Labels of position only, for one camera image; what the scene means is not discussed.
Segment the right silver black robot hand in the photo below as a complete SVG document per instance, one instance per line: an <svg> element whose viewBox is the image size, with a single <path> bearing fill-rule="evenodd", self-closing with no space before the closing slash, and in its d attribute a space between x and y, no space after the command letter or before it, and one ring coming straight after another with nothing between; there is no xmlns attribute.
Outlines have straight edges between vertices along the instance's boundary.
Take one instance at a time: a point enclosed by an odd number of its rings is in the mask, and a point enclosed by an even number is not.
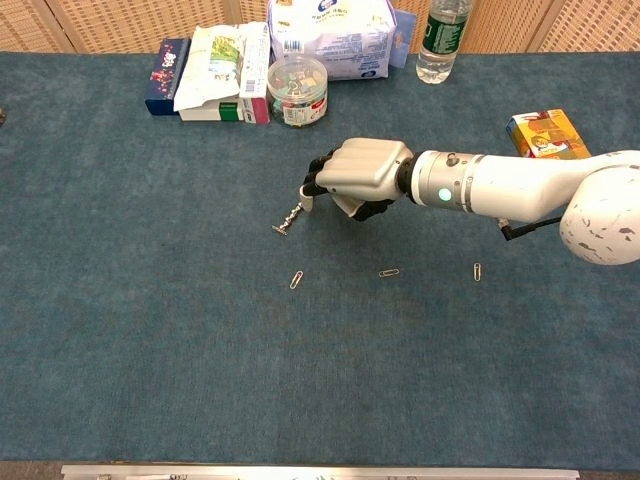
<svg viewBox="0 0 640 480"><path fill-rule="evenodd" d="M309 212L314 199L327 194L353 220L383 213L405 193L398 185L398 172L413 157L401 141L347 139L310 162L299 189L301 208Z"/></svg>

